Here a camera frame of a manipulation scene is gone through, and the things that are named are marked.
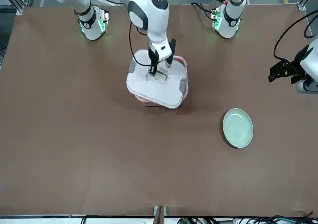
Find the green plate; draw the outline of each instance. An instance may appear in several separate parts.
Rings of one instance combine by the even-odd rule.
[[[228,142],[237,148],[244,148],[253,139],[254,128],[249,115],[239,109],[229,110],[223,118],[223,132]]]

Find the white robot body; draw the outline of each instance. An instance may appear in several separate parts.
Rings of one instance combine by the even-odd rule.
[[[130,0],[128,14],[136,27],[147,32],[149,40],[148,50],[134,54],[127,89],[146,105],[177,108],[188,93],[187,67],[183,58],[174,56],[175,47],[172,51],[172,41],[167,38],[168,1]]]
[[[228,0],[212,11],[212,28],[223,38],[232,38],[237,30],[242,18],[247,0]]]
[[[89,40],[97,40],[106,32],[109,14],[92,5],[91,0],[57,0],[71,6],[77,16],[81,30]]]
[[[293,61],[281,60],[272,66],[268,79],[273,82],[290,76],[297,92],[318,94],[318,38],[300,50]]]
[[[309,44],[305,57],[300,61],[300,66],[313,80],[297,82],[296,91],[299,93],[318,94],[318,38]]]

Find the cable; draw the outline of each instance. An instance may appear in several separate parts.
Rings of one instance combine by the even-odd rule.
[[[193,2],[193,3],[191,3],[191,5],[196,5],[196,6],[199,7],[201,10],[203,10],[203,11],[205,11],[205,12],[208,12],[208,13],[211,13],[211,10],[205,9],[202,4],[198,4],[198,3]]]
[[[208,14],[207,14],[206,11],[204,10],[204,8],[203,8],[203,12],[204,12],[204,14],[207,16],[207,18],[208,18],[209,20],[212,20],[212,21],[213,21],[213,19],[208,16]]]
[[[144,35],[144,36],[147,35],[147,34],[144,34],[144,33],[140,32],[138,27],[136,27],[136,30],[137,30],[138,33],[140,33],[141,35]]]
[[[126,4],[124,4],[124,3],[116,3],[116,2],[112,2],[112,1],[110,1],[110,0],[105,0],[105,1],[107,1],[107,2],[109,2],[109,3],[112,3],[112,4],[124,5],[125,8],[127,8]]]
[[[134,54],[133,48],[132,48],[132,46],[131,46],[131,36],[130,36],[130,34],[131,34],[131,25],[132,25],[132,24],[133,24],[133,23],[130,22],[130,25],[129,25],[129,46],[130,46],[130,51],[131,51],[131,54],[133,55],[134,60],[136,61],[137,64],[139,64],[139,65],[141,65],[141,66],[154,66],[154,65],[156,65],[157,62],[154,63],[154,64],[141,64],[141,63],[139,63],[139,62],[137,61],[137,59],[135,58],[135,54]]]
[[[289,60],[287,60],[287,59],[285,59],[285,58],[283,58],[283,57],[280,57],[280,56],[277,56],[277,55],[276,55],[277,46],[278,46],[279,42],[282,40],[282,38],[285,36],[285,34],[286,34],[292,27],[294,27],[294,25],[298,24],[298,23],[299,23],[300,21],[302,21],[303,19],[306,19],[307,17],[309,17],[309,16],[311,16],[311,15],[317,13],[317,12],[318,12],[318,9],[314,10],[313,12],[311,12],[311,13],[309,13],[309,14],[303,16],[303,17],[301,17],[300,19],[298,19],[298,20],[296,20],[294,23],[292,23],[292,24],[284,31],[284,33],[283,33],[283,34],[280,36],[280,38],[277,40],[277,42],[276,42],[276,44],[275,44],[275,47],[274,47],[273,55],[274,55],[275,58],[280,59],[280,60],[286,62],[289,66],[291,66],[292,68],[294,68],[294,67],[292,66],[292,64],[290,63]]]
[[[307,35],[307,30],[309,29],[309,26],[313,23],[313,21],[314,21],[315,19],[317,19],[317,18],[318,18],[318,14],[315,15],[315,16],[311,19],[311,21],[309,21],[308,25],[306,26],[306,28],[305,28],[305,30],[304,30],[304,37],[305,37],[306,39],[312,39],[312,38],[314,38],[314,37],[316,36],[316,34]]]
[[[206,16],[209,20],[214,21],[214,19],[212,19],[212,18],[207,14],[207,13],[212,13],[212,10],[205,9],[202,4],[198,4],[198,3],[195,3],[195,2],[194,2],[194,3],[191,3],[191,5],[196,5],[197,7],[199,7],[199,9],[204,12],[205,16]]]
[[[86,224],[86,220],[87,220],[87,215],[81,219],[80,224]]]

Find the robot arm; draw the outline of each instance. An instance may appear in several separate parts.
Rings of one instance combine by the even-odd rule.
[[[147,31],[149,49],[157,61],[169,58],[172,50],[167,38],[168,0],[129,0],[128,14],[136,27]]]
[[[239,29],[247,0],[229,0],[212,11],[212,27],[224,38],[232,38]]]
[[[318,94],[318,38],[299,51],[290,63],[282,60],[271,67],[268,80],[290,76],[297,92]]]
[[[106,32],[109,14],[103,9],[93,6],[91,0],[57,0],[72,7],[79,17],[81,30],[89,40],[97,40]]]

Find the brown table surface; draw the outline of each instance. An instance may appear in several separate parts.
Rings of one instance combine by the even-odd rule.
[[[271,216],[318,213],[318,96],[268,83],[276,40],[303,13],[251,5],[236,37],[212,32],[191,6],[172,6],[169,37],[188,62],[181,108],[143,107],[126,88],[129,19],[88,41],[72,10],[27,8],[0,74],[0,214]],[[307,41],[303,21],[278,54]],[[134,51],[147,38],[132,33]],[[245,149],[223,138],[223,114],[254,123]]]

